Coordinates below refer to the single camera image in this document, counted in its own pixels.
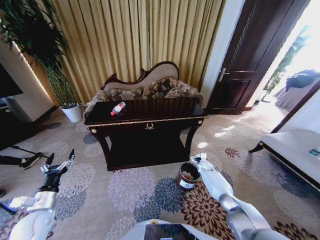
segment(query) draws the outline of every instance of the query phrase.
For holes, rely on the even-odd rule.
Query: television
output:
[[[0,99],[10,97],[24,92],[18,87],[7,70],[0,63]]]

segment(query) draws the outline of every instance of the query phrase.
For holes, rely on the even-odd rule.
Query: patterned cushion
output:
[[[165,98],[166,99],[169,99],[169,98],[180,98],[183,95],[184,94],[180,91],[179,88],[174,87],[174,88],[171,88],[171,90],[165,95]]]
[[[168,92],[177,86],[177,79],[174,76],[166,76],[151,83],[142,94],[142,99],[164,98]]]
[[[178,81],[176,87],[182,93],[182,97],[193,98],[200,106],[202,106],[204,102],[204,96],[200,92],[198,92],[196,88],[191,87],[182,81]]]
[[[125,101],[125,100],[138,100],[141,99],[141,88],[123,90],[119,88],[112,88],[106,92],[106,96],[110,101]]]

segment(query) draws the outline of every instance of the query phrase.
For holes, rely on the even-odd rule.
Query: gold curtain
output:
[[[177,64],[180,80],[198,88],[224,0],[54,0],[68,43],[63,71],[80,103],[116,73],[135,81],[140,68]]]

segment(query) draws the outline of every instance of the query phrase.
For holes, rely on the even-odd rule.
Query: drawer handle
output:
[[[154,124],[152,122],[148,122],[146,124],[145,130],[153,130],[154,128]]]

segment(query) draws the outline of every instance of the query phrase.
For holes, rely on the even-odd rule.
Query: sofa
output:
[[[277,99],[275,105],[291,111],[318,81],[320,77],[314,78],[309,85],[304,87],[290,87],[288,90],[286,87],[282,88],[274,95]]]
[[[134,82],[123,82],[116,74],[111,75],[88,104],[83,117],[87,118],[97,102],[183,97],[203,105],[203,95],[179,80],[178,67],[171,61],[162,61],[150,70],[141,68],[140,77]]]

